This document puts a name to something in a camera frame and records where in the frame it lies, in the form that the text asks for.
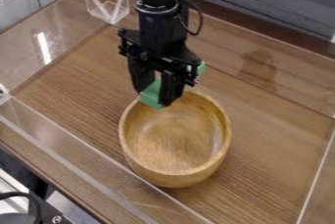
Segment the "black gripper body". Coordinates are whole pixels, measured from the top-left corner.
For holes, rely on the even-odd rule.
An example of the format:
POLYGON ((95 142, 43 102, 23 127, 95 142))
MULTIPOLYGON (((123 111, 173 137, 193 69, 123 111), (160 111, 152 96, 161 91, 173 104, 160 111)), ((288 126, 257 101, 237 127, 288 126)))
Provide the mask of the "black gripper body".
POLYGON ((137 3, 140 29, 121 28, 119 54, 129 58, 152 61, 154 72, 198 66, 201 58, 188 48, 188 35, 198 31, 189 29, 189 2, 172 7, 149 7, 137 3))

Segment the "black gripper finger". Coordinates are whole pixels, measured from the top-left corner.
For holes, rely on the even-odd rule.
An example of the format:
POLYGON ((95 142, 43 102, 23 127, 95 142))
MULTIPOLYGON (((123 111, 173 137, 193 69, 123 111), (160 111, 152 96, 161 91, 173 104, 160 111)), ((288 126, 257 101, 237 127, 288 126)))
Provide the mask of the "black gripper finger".
POLYGON ((182 69, 166 69, 161 73, 161 87, 158 94, 158 103, 169 107, 182 96, 185 88, 185 75, 182 69))
POLYGON ((141 93, 154 81, 154 68, 152 61, 129 58, 129 71, 136 91, 141 93))

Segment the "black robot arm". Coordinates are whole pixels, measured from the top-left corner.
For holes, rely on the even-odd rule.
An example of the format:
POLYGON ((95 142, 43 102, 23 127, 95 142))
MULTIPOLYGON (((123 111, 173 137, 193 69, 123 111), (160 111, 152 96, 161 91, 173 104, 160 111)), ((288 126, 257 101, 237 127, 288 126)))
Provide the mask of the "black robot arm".
POLYGON ((189 0, 137 0, 137 30, 122 28, 119 54, 129 60, 129 71, 140 101, 162 109, 182 96, 186 86, 196 85, 204 61, 189 50, 189 0))

